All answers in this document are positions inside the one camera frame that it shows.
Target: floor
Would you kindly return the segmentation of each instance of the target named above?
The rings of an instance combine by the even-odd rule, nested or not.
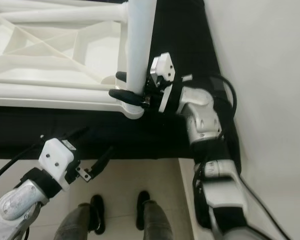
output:
[[[0,168],[7,160],[0,160]],[[93,160],[84,161],[89,167]],[[35,160],[17,162],[0,178],[0,197],[12,189]],[[142,240],[143,231],[135,227],[136,202],[140,191],[149,191],[165,211],[175,240],[192,240],[187,201],[178,159],[111,160],[105,170],[89,183],[77,179],[67,192],[60,192],[31,225],[29,240],[54,238],[63,218],[76,206],[101,194],[105,202],[106,230],[103,235],[90,233],[88,240]]]

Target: gray pants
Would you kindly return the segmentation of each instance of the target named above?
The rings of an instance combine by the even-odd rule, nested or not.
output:
[[[54,240],[87,240],[90,206],[78,206],[62,221]],[[171,226],[162,208],[152,200],[144,203],[143,240],[173,240]]]

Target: black shoe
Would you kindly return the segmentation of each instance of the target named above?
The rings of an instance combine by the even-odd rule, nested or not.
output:
[[[142,191],[139,193],[138,200],[136,203],[136,228],[140,231],[145,229],[144,212],[145,205],[144,202],[150,200],[150,194],[147,191]]]
[[[106,230],[106,222],[105,222],[105,205],[104,200],[100,195],[94,195],[91,198],[90,204],[96,210],[97,220],[95,222],[95,227],[93,228],[95,234],[101,235]]]

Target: person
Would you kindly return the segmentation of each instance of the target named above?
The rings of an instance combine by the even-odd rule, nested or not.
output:
[[[173,233],[163,209],[151,200],[147,191],[138,195],[136,227],[144,230],[143,240],[173,240]],[[82,203],[60,224],[53,240],[87,240],[88,233],[101,235],[106,230],[105,205],[101,195],[94,195],[90,203]]]

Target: black cloth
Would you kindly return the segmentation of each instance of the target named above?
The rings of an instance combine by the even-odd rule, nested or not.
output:
[[[193,74],[191,86],[226,99],[221,82],[203,77],[220,70],[202,0],[157,0],[149,64],[164,52],[171,55],[175,81]],[[231,106],[216,100],[215,110],[224,125]],[[146,112],[130,120],[119,112],[0,107],[0,158],[13,157],[41,134],[60,136],[85,126],[90,131],[77,145],[83,159],[98,158],[109,146],[116,147],[118,159],[191,157],[185,121],[176,115]],[[239,164],[234,127],[232,131],[229,151]],[[27,157],[37,159],[39,153],[32,151]]]

